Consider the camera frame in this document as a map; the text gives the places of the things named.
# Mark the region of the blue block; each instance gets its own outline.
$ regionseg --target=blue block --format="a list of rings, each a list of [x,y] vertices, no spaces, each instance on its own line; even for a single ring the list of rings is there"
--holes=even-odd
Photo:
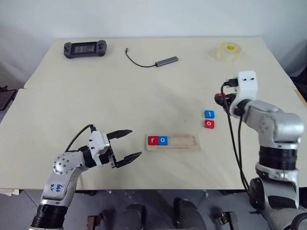
[[[205,110],[205,118],[213,119],[214,111],[213,110]]]
[[[159,136],[158,137],[158,145],[167,145],[167,137],[166,136]]]

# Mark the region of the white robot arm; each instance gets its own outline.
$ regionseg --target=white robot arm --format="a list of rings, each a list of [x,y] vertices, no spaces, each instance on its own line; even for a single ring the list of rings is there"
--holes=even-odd
[[[91,129],[89,146],[78,150],[69,150],[75,139],[87,128]],[[30,230],[62,230],[64,217],[71,204],[80,174],[97,165],[111,163],[112,168],[119,168],[131,163],[141,152],[126,156],[116,161],[110,140],[120,138],[132,132],[119,130],[109,134],[96,131],[94,125],[84,127],[71,141],[65,152],[55,158],[53,172],[48,179],[40,205],[37,208]]]
[[[224,95],[223,87],[236,87],[237,93]],[[266,218],[272,230],[297,229],[307,218],[299,207],[296,151],[304,123],[296,114],[284,113],[274,105],[257,101],[257,79],[253,71],[240,72],[226,81],[215,101],[227,114],[240,118],[259,135],[258,178],[252,179],[248,195],[251,205]]]

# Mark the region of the white wall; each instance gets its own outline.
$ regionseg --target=white wall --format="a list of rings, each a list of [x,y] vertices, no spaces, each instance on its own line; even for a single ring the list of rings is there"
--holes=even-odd
[[[303,67],[307,1],[0,0],[0,85],[22,87],[55,37],[256,35],[288,73]]]

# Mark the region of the black wire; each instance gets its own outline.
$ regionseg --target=black wire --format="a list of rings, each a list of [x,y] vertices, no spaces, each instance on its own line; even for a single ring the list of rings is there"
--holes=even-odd
[[[242,169],[242,162],[241,162],[241,160],[242,160],[242,157],[241,157],[241,143],[239,142],[239,149],[240,149],[240,153],[239,153],[240,154],[239,155],[240,158],[239,158],[238,154],[237,154],[237,151],[236,151],[236,143],[235,143],[234,132],[233,132],[233,129],[232,129],[232,124],[231,124],[229,107],[228,107],[227,101],[226,101],[225,96],[224,96],[224,91],[223,91],[225,85],[226,85],[226,82],[224,82],[223,85],[221,86],[221,95],[222,95],[222,98],[223,98],[224,106],[226,108],[226,114],[227,114],[227,119],[228,119],[228,124],[229,124],[230,135],[231,135],[231,141],[232,141],[232,145],[233,145],[234,152],[235,152],[236,162],[237,162],[239,170],[240,170],[241,181],[242,181],[242,184],[244,186],[244,189],[245,189],[246,193],[248,194],[249,186],[248,186],[247,179],[246,179],[246,177],[244,175],[244,172],[243,172],[243,169]]]
[[[144,67],[144,68],[149,68],[149,67],[154,67],[154,66],[156,66],[155,64],[152,65],[152,66],[142,66],[142,65],[139,65],[138,63],[134,62],[134,61],[128,56],[127,52],[128,52],[128,48],[126,48],[125,53],[126,53],[127,57],[129,58],[129,60],[132,61],[132,62],[133,62],[135,65],[137,65],[137,66]]]
[[[71,145],[75,142],[75,140],[78,138],[78,136],[80,136],[81,133],[83,133],[87,128],[91,128],[91,132],[96,130],[94,125],[87,125],[86,127],[84,127],[83,129],[80,130],[79,133],[77,133],[77,135],[71,140],[71,142],[69,143],[69,145],[67,146],[67,148],[65,149],[65,152],[68,152]]]

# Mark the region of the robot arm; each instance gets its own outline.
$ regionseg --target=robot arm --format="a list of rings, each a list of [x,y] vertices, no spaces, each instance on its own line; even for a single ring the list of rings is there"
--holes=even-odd
[[[30,230],[63,229],[64,217],[71,204],[78,178],[82,172],[109,162],[112,168],[119,168],[140,156],[141,152],[138,152],[125,157],[121,161],[116,161],[111,148],[109,142],[111,139],[123,137],[132,132],[131,130],[119,130],[106,134],[96,131],[93,125],[88,125],[88,127],[91,128],[92,132],[88,140],[89,146],[83,146],[73,151],[66,149],[65,153],[55,158],[52,175],[45,185]]]
[[[235,118],[240,118],[259,135],[258,178],[252,179],[248,195],[251,205],[262,212],[272,230],[290,229],[299,207],[296,151],[304,124],[296,114],[284,113],[274,105],[255,100],[257,79],[253,71],[240,72],[224,83],[237,93],[216,94],[215,101]]]

